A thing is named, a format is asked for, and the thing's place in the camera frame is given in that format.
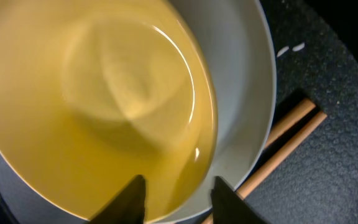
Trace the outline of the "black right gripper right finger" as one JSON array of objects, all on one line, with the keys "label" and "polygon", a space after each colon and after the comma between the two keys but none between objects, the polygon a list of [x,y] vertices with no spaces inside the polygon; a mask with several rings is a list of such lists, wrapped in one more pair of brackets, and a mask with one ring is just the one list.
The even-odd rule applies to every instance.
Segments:
[{"label": "black right gripper right finger", "polygon": [[267,224],[220,176],[214,178],[210,196],[214,224]]}]

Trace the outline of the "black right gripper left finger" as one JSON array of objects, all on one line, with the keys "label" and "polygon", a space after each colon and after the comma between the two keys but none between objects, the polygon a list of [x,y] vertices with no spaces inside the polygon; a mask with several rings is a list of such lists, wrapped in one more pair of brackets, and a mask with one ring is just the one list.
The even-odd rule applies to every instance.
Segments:
[{"label": "black right gripper left finger", "polygon": [[116,196],[111,199],[89,224],[143,224],[147,181],[136,175]]}]

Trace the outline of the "yellow bowl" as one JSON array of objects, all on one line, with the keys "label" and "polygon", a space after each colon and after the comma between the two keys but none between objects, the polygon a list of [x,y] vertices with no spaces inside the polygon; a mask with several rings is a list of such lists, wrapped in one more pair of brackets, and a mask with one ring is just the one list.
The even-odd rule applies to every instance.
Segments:
[{"label": "yellow bowl", "polygon": [[201,185],[217,138],[203,54],[168,1],[0,1],[0,153],[92,219],[136,175],[148,222]]}]

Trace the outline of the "wooden chopstick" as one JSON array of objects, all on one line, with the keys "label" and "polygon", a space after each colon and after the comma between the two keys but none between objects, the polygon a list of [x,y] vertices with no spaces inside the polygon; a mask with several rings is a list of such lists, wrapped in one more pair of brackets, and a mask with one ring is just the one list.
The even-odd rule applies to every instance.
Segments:
[{"label": "wooden chopstick", "polygon": [[[318,112],[310,121],[303,126],[290,140],[284,144],[263,166],[249,177],[235,193],[244,199],[258,187],[293,151],[296,149],[325,119],[327,115]],[[212,214],[204,221],[213,223]]]},{"label": "wooden chopstick", "polygon": [[273,142],[293,127],[297,122],[304,118],[310,111],[316,108],[316,105],[309,99],[301,100],[293,109],[291,109],[280,121],[271,129],[267,138],[265,149]]}]

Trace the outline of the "grey round plate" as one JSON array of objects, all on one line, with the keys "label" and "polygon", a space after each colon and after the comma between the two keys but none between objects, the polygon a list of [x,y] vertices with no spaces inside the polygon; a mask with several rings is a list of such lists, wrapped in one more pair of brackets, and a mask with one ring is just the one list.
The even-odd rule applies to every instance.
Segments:
[{"label": "grey round plate", "polygon": [[205,181],[164,223],[188,220],[208,209],[215,175],[240,186],[269,133],[276,71],[269,26],[258,1],[174,1],[201,44],[216,87],[218,146]]}]

